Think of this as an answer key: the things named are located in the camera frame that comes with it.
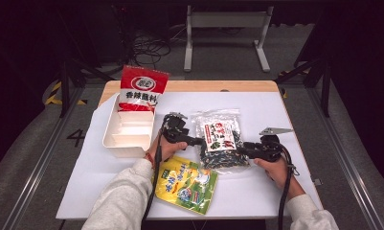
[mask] wooden table edge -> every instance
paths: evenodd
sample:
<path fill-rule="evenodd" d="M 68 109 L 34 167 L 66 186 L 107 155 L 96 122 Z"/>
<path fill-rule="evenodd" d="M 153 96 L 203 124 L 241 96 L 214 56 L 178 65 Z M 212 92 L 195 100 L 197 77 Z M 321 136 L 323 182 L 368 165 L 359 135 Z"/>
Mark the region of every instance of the wooden table edge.
<path fill-rule="evenodd" d="M 105 84 L 99 106 L 121 88 L 120 80 L 111 80 Z M 169 80 L 166 92 L 279 92 L 271 80 Z"/>

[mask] white sleeve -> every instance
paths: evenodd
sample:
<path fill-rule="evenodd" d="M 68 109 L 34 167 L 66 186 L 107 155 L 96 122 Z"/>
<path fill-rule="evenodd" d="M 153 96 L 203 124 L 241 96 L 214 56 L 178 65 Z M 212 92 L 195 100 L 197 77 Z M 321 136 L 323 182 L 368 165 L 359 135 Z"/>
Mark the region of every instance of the white sleeve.
<path fill-rule="evenodd" d="M 286 203 L 293 223 L 291 230 L 336 230 L 338 226 L 327 210 L 318 210 L 310 195 L 298 195 Z"/>
<path fill-rule="evenodd" d="M 118 173 L 100 194 L 82 229 L 141 229 L 152 191 L 151 167 L 143 158 Z"/>

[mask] product label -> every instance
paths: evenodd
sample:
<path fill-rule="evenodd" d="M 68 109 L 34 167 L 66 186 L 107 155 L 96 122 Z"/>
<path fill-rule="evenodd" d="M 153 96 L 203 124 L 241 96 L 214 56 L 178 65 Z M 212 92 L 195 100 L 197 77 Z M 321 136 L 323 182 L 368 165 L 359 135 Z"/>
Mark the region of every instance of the product label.
<path fill-rule="evenodd" d="M 204 124 L 204 137 L 208 151 L 237 149 L 232 126 L 229 123 Z"/>

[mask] table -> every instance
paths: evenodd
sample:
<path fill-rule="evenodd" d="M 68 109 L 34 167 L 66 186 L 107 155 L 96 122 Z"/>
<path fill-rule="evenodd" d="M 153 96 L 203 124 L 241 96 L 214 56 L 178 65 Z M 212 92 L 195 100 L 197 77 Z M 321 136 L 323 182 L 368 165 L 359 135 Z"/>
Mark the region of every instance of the table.
<path fill-rule="evenodd" d="M 116 173 L 132 166 L 136 160 L 115 158 L 102 146 L 102 131 L 119 89 L 120 82 L 117 80 L 110 81 L 104 88 L 101 104 L 93 114 L 80 157 L 57 212 L 57 219 L 86 219 L 102 188 Z M 255 99 L 255 106 L 245 103 L 246 98 Z M 246 141 L 259 140 L 259 131 L 266 127 L 292 128 L 279 89 L 271 80 L 170 80 L 166 92 L 159 98 L 153 135 L 156 135 L 161 125 L 159 121 L 173 108 L 183 106 L 180 112 L 190 115 L 193 100 L 199 102 L 198 108 L 202 110 L 213 107 L 213 101 L 216 101 L 215 108 L 239 106 L 239 125 Z M 184 107 L 185 102 L 188 102 L 188 107 Z M 192 124 L 187 122 L 185 127 L 191 128 Z M 299 182 L 316 205 L 322 208 L 295 133 L 285 133 L 279 137 L 281 143 L 289 149 L 293 163 L 301 174 L 298 176 Z M 198 160 L 192 147 L 177 154 L 192 161 Z M 274 218 L 278 215 L 281 194 L 263 169 L 254 165 L 243 172 L 219 177 L 211 206 L 205 216 L 154 198 L 148 219 Z"/>

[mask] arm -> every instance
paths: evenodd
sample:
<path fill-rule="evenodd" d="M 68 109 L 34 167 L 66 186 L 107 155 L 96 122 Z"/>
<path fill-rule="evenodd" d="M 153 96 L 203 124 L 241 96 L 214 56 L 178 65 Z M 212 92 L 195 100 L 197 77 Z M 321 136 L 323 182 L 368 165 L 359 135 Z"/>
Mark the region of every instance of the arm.
<path fill-rule="evenodd" d="M 162 160 L 172 157 L 177 150 L 187 147 L 187 143 L 169 143 L 161 139 Z M 128 169 L 118 173 L 103 189 L 90 217 L 82 229 L 141 229 L 142 218 L 152 191 L 151 177 L 157 148 L 157 138 L 147 151 L 149 157 L 135 162 Z"/>
<path fill-rule="evenodd" d="M 287 178 L 287 165 L 284 158 L 281 157 L 281 159 L 275 163 L 270 163 L 258 158 L 255 159 L 254 162 L 265 169 L 269 177 L 276 182 L 278 188 L 283 189 L 284 182 Z M 290 180 L 287 199 L 289 200 L 286 203 L 287 210 L 289 210 L 293 220 L 290 229 L 338 229 L 331 213 L 326 210 L 317 209 L 314 201 L 305 193 L 305 190 L 294 175 Z"/>

